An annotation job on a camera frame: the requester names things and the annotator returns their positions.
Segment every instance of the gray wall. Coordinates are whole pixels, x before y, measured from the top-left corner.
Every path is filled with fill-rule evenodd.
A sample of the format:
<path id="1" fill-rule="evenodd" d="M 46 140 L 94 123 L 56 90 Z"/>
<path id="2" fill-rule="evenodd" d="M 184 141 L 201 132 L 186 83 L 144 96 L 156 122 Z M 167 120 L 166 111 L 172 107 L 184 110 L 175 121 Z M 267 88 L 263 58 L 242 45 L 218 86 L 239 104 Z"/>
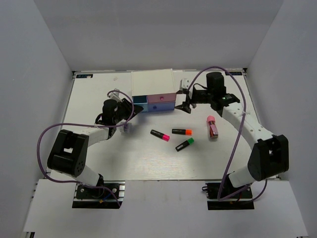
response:
<path id="1" fill-rule="evenodd" d="M 248 71 L 262 123 L 289 139 L 287 176 L 317 237 L 317 1 L 286 0 Z"/>
<path id="2" fill-rule="evenodd" d="M 37 139 L 62 121 L 72 85 L 70 68 L 32 0 L 0 1 L 0 73 L 0 236 L 17 238 L 43 177 Z M 49 135 L 44 164 L 56 131 Z"/>
<path id="3" fill-rule="evenodd" d="M 282 0 L 35 0 L 72 70 L 247 67 Z"/>

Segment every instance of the small black label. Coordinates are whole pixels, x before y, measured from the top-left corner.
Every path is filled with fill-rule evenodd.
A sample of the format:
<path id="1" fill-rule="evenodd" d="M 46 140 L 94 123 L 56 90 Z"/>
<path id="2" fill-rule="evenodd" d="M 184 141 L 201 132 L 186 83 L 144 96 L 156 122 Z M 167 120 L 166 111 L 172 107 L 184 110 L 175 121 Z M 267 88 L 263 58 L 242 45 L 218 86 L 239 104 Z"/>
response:
<path id="1" fill-rule="evenodd" d="M 229 72 L 229 73 L 231 73 L 233 76 L 238 76 L 238 75 L 242 76 L 242 72 Z"/>
<path id="2" fill-rule="evenodd" d="M 92 78 L 93 74 L 78 74 L 76 78 Z"/>

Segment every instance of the pink bottle cap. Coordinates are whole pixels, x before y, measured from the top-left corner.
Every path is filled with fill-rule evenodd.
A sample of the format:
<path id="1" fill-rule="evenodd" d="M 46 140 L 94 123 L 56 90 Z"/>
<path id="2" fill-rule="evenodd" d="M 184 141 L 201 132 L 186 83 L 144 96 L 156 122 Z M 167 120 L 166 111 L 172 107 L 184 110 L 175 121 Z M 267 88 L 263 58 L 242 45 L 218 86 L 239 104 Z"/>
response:
<path id="1" fill-rule="evenodd" d="M 164 135 L 162 139 L 165 141 L 169 141 L 169 135 Z"/>
<path id="2" fill-rule="evenodd" d="M 207 122 L 209 122 L 209 121 L 216 121 L 216 119 L 213 117 L 213 116 L 208 116 L 207 117 Z"/>

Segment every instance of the pink drawer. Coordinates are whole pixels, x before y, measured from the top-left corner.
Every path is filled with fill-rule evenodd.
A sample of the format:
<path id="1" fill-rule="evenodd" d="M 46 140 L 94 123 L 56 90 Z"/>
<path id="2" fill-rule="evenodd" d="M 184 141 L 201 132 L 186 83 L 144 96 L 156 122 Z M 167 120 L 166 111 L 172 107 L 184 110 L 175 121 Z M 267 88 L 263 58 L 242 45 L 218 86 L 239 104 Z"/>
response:
<path id="1" fill-rule="evenodd" d="M 148 103 L 175 102 L 176 93 L 148 95 Z"/>

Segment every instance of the green marker cap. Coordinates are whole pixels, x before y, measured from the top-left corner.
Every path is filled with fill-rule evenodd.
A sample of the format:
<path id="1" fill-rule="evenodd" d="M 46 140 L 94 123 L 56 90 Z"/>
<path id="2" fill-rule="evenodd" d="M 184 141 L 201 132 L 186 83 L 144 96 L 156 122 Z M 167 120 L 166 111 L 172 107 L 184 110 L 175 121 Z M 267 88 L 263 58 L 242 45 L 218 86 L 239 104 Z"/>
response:
<path id="1" fill-rule="evenodd" d="M 187 141 L 188 141 L 188 143 L 189 143 L 190 145 L 194 143 L 194 139 L 193 139 L 193 138 L 190 138 L 190 139 L 188 139 Z"/>

